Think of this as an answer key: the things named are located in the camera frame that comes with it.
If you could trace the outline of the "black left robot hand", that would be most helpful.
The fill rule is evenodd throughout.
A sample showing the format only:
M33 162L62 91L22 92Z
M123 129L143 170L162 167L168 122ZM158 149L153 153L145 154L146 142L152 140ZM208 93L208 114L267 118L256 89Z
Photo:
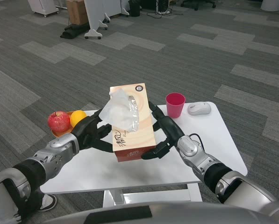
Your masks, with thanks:
M110 124L103 125L98 128L98 124L102 121L99 109L91 116L86 116L73 128L71 133L77 138L79 149L95 148L103 152L113 153L113 145L102 139L112 131Z

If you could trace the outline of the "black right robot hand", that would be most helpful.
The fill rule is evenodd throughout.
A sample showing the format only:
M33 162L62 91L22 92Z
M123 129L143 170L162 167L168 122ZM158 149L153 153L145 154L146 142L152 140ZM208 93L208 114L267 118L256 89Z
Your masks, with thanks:
M152 102L149 102L149 108L152 111L152 116L156 119L156 122L153 124L153 131L156 132L159 129L162 129L166 135L166 139L158 143L154 149L151 149L148 152L142 154L141 158L143 160L151 160L155 158L163 158L167 153L169 153L172 147L176 147L178 140L183 137L185 134L181 128L176 124L172 118L167 115L164 115L162 110L154 105Z

